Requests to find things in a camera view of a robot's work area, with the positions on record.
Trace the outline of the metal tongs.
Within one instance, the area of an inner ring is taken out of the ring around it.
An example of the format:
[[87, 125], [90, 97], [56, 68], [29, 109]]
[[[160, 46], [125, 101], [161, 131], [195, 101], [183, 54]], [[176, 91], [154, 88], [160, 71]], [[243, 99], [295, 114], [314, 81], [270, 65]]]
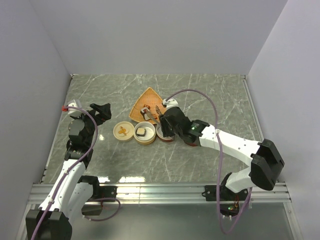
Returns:
[[155, 124], [157, 124], [158, 126], [161, 125], [161, 122], [157, 120], [157, 116], [155, 114], [152, 114], [151, 111], [150, 111], [150, 106], [145, 104], [144, 107], [146, 108], [145, 109], [145, 114], [147, 115], [147, 117], [151, 120], [153, 120], [155, 122]]

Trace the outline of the sushi roll red centre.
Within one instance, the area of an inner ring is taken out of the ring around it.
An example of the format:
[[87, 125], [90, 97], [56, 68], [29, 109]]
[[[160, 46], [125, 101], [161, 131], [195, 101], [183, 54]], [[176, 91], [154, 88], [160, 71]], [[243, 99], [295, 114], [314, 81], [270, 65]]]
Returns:
[[147, 112], [150, 112], [150, 109], [148, 107], [143, 107], [141, 110], [140, 110], [140, 113], [142, 115], [146, 114]]

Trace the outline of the sushi roll green centre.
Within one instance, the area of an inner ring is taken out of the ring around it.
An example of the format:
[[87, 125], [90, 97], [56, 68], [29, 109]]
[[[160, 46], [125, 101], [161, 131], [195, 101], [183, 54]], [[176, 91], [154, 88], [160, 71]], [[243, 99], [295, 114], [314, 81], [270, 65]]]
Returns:
[[135, 134], [138, 136], [138, 137], [144, 137], [146, 135], [146, 129], [144, 127], [138, 127], [136, 129], [136, 132]]

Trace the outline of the sushi roll white centre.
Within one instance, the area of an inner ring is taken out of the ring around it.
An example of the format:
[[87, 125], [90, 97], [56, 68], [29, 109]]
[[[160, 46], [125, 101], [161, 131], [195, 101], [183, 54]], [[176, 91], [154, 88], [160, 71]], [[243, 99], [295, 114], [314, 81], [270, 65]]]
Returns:
[[141, 112], [141, 115], [145, 121], [151, 120], [151, 118], [149, 117], [149, 115], [146, 112]]

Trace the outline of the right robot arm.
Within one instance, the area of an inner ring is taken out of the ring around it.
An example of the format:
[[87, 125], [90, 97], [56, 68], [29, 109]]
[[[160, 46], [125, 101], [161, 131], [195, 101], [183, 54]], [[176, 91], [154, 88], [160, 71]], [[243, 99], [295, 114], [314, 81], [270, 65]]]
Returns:
[[217, 198], [232, 201], [245, 190], [258, 187], [272, 191], [285, 163], [275, 144], [248, 140], [216, 129], [202, 120], [190, 120], [179, 107], [172, 107], [159, 117], [164, 137], [179, 136], [186, 144], [219, 150], [234, 157], [247, 168], [228, 173], [216, 187]]

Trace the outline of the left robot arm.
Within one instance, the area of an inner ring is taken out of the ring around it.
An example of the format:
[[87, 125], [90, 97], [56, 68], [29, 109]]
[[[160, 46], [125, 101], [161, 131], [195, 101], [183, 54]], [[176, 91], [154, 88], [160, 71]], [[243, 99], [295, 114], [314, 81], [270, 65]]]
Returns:
[[85, 176], [99, 136], [98, 126], [112, 117], [111, 105], [90, 104], [84, 110], [73, 100], [62, 110], [72, 118], [68, 125], [68, 142], [61, 172], [51, 191], [37, 209], [25, 217], [29, 240], [69, 240], [72, 236], [72, 218], [83, 205], [96, 201], [101, 195], [99, 180]]

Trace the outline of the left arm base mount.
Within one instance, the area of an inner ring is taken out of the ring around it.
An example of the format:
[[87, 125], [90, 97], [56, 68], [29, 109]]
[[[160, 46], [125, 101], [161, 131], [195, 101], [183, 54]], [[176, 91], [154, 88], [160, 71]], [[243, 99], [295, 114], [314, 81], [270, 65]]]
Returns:
[[105, 208], [104, 203], [117, 203], [118, 187], [114, 185], [103, 185], [93, 189], [93, 195], [88, 202], [82, 207], [81, 213], [85, 217], [99, 216]]

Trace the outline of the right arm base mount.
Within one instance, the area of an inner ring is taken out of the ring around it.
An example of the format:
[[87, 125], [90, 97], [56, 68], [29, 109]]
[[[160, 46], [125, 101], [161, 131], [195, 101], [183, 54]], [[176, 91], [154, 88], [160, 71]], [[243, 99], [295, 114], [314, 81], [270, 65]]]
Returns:
[[[225, 217], [236, 217], [240, 212], [240, 201], [245, 201], [248, 196], [248, 190], [244, 189], [238, 193], [234, 193], [225, 186], [219, 187], [220, 214]], [[201, 195], [207, 202], [217, 201], [217, 186], [205, 185], [204, 192]]]

